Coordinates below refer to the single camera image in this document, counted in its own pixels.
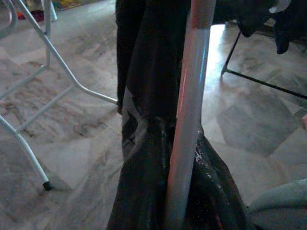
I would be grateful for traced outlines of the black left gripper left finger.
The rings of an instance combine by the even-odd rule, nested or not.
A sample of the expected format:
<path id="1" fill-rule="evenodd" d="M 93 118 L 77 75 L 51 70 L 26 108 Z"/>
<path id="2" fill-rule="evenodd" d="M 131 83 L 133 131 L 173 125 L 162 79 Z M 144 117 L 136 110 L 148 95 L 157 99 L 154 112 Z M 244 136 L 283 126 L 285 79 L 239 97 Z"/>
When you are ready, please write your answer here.
<path id="1" fill-rule="evenodd" d="M 160 118 L 123 140 L 124 162 L 108 230 L 160 230 L 174 127 Z"/>

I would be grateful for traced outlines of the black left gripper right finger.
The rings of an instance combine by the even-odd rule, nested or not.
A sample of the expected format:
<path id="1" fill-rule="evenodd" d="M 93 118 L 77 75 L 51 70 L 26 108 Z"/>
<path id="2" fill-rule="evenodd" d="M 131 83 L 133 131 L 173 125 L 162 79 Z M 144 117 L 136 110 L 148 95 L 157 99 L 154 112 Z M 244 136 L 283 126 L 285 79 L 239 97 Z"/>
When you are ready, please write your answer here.
<path id="1" fill-rule="evenodd" d="M 201 131 L 189 190 L 189 229 L 254 229 L 227 165 Z"/>

